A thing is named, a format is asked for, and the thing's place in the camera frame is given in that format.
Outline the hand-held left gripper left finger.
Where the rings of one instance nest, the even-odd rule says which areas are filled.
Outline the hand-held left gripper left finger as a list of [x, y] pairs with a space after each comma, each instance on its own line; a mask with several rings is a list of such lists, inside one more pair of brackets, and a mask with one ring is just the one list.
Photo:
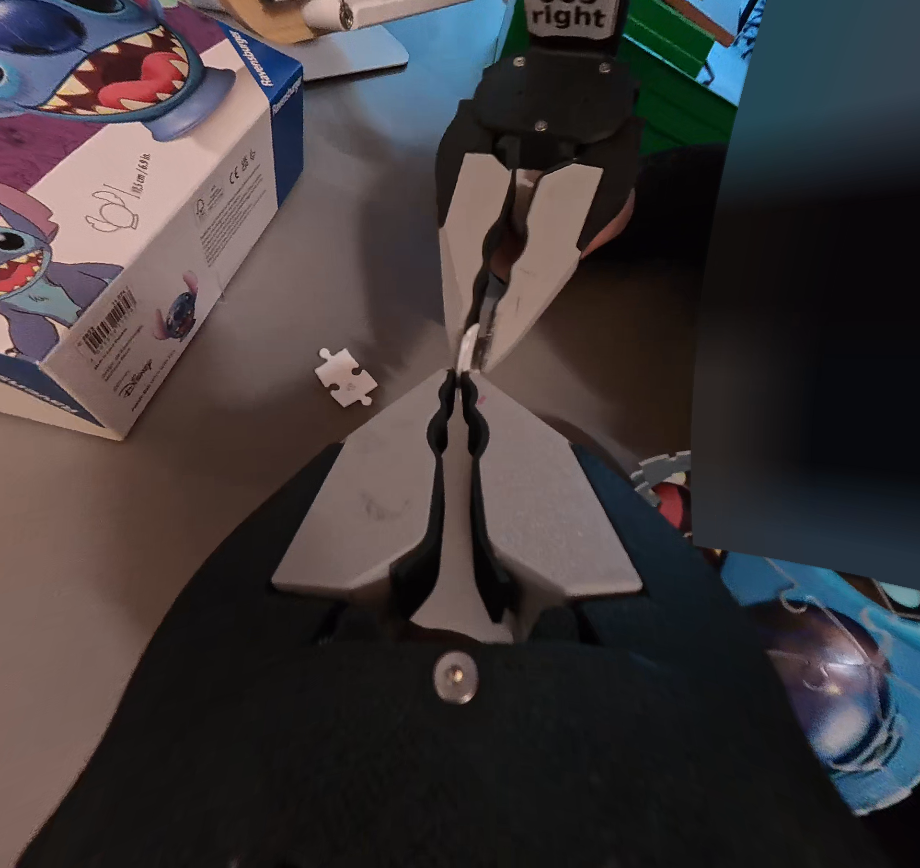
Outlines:
[[443, 453], [457, 375], [433, 374], [342, 442], [275, 589], [408, 621], [440, 573]]

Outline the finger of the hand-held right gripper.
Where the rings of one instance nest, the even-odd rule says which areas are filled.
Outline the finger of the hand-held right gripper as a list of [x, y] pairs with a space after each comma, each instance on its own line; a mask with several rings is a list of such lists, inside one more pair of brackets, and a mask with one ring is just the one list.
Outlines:
[[443, 315], [454, 362], [462, 336], [481, 323], [485, 338], [480, 372], [493, 372], [512, 348], [512, 291], [506, 285], [489, 296], [489, 252], [493, 230], [501, 237], [507, 217], [513, 174], [487, 153], [467, 153], [457, 175], [454, 193], [439, 228], [442, 265]]
[[511, 225], [523, 231], [523, 250], [505, 291], [481, 313], [477, 372], [493, 371], [510, 355], [575, 273], [581, 232], [603, 173], [599, 166], [581, 163], [513, 173]]

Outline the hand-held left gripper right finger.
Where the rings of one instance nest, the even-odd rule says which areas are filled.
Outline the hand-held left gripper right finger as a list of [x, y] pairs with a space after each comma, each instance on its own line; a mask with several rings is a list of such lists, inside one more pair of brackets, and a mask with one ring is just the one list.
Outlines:
[[461, 374], [460, 405], [473, 569], [489, 619], [522, 642], [548, 609], [641, 593], [569, 440], [479, 373]]

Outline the blue puzzle ball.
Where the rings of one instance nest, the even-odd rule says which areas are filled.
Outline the blue puzzle ball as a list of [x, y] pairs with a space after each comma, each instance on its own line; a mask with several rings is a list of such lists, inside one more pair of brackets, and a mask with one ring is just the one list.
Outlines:
[[919, 593], [700, 549], [753, 622], [822, 768], [860, 817], [918, 812]]

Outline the person's right forearm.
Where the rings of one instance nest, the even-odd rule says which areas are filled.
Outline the person's right forearm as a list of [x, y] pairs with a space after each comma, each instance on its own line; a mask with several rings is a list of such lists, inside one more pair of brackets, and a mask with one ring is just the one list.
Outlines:
[[703, 264], [727, 153], [726, 144], [707, 144], [644, 157], [634, 211], [620, 238], [627, 251]]

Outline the printed cardboard puzzle box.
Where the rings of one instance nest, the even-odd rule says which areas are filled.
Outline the printed cardboard puzzle box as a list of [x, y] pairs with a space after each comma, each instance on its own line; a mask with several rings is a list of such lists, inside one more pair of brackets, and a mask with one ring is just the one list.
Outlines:
[[301, 63], [178, 0], [1, 0], [2, 414], [124, 439], [304, 167]]

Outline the person's right hand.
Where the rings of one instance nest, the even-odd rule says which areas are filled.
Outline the person's right hand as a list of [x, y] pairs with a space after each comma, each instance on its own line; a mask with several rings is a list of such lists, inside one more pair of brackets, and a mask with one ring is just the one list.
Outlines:
[[633, 217], [635, 205], [636, 189], [633, 188], [627, 197], [626, 203], [619, 211], [619, 213], [602, 230], [600, 230], [591, 240], [591, 242], [584, 248], [583, 252], [581, 253], [582, 261], [598, 249], [609, 244], [625, 231], [629, 222], [631, 221], [631, 218]]

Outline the green plastic bin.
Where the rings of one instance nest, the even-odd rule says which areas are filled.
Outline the green plastic bin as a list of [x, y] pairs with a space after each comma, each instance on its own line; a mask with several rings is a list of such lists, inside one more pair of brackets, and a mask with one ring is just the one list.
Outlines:
[[629, 0], [617, 58], [638, 82], [643, 153], [730, 141], [738, 104], [698, 82], [717, 41], [686, 8], [685, 0]]

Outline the grey metal stand base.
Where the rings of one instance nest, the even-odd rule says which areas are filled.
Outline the grey metal stand base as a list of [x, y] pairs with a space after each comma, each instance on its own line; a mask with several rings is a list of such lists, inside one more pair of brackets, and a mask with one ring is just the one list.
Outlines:
[[403, 69], [409, 59], [405, 46], [381, 25], [324, 34], [285, 53], [301, 63], [307, 83]]

